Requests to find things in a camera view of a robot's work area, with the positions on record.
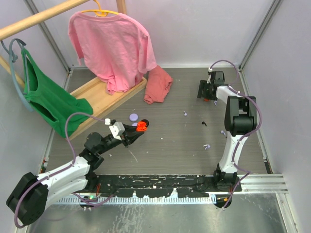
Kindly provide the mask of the orange earbud case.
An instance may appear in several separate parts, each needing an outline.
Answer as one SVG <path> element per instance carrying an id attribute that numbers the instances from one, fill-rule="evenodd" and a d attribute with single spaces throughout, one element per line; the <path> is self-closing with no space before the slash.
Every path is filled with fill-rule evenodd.
<path id="1" fill-rule="evenodd" d="M 140 121 L 137 123 L 136 131 L 137 132 L 145 132 L 147 130 L 147 123 L 144 121 Z"/>

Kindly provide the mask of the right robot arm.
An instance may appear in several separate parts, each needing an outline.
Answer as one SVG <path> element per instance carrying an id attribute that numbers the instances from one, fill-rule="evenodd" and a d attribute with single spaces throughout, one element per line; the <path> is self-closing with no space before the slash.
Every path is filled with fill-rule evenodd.
<path id="1" fill-rule="evenodd" d="M 143 107 L 133 128 L 134 187 L 193 192 L 239 186 L 238 160 L 257 127 L 256 99 L 237 93 L 214 71 L 211 80 L 180 80 L 168 99 Z"/>

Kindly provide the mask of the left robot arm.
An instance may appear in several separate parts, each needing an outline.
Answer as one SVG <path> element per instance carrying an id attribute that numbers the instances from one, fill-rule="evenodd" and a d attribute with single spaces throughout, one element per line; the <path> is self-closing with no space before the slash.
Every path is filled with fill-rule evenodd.
<path id="1" fill-rule="evenodd" d="M 101 155 L 118 145 L 128 147 L 144 133 L 128 125 L 116 136 L 91 133 L 83 151 L 72 161 L 46 173 L 24 174 L 6 201 L 14 213 L 15 226 L 21 229 L 34 223 L 50 205 L 66 195 L 80 190 L 93 192 L 97 188 L 94 170 L 104 161 Z"/>

